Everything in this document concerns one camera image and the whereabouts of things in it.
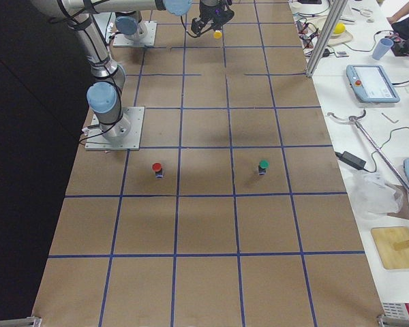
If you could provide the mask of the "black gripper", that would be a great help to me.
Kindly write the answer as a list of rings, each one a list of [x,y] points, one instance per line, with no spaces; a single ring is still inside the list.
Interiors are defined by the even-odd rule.
[[[193,18],[191,22],[191,31],[196,37],[202,35],[202,30],[205,25],[211,21],[213,24],[218,23],[218,14],[220,2],[219,0],[200,0],[199,3],[199,18]]]

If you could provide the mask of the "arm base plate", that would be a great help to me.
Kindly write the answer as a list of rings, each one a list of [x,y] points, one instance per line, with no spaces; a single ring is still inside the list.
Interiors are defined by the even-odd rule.
[[[157,22],[142,21],[137,25],[133,34],[116,34],[113,41],[114,47],[151,48],[154,47]]]
[[[100,125],[93,114],[91,124],[96,128],[89,130],[85,149],[87,151],[122,151],[140,149],[142,125],[145,116],[144,107],[122,107],[123,116],[113,127]]]

